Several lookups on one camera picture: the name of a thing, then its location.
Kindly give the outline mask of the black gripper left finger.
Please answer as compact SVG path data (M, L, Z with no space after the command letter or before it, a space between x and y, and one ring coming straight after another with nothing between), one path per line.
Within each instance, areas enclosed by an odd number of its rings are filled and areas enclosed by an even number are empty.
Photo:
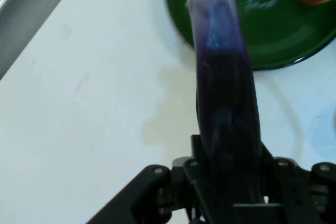
M192 156L172 168L150 165L102 207L89 223L168 223L184 209L190 223L218 222L218 198L206 168L200 135L191 137Z

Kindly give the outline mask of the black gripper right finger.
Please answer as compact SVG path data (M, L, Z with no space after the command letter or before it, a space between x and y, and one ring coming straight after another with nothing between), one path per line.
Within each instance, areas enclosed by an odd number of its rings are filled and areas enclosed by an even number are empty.
M335 223L335 164L320 162L310 170L293 159L274 157L262 147L260 204L234 204L240 223Z

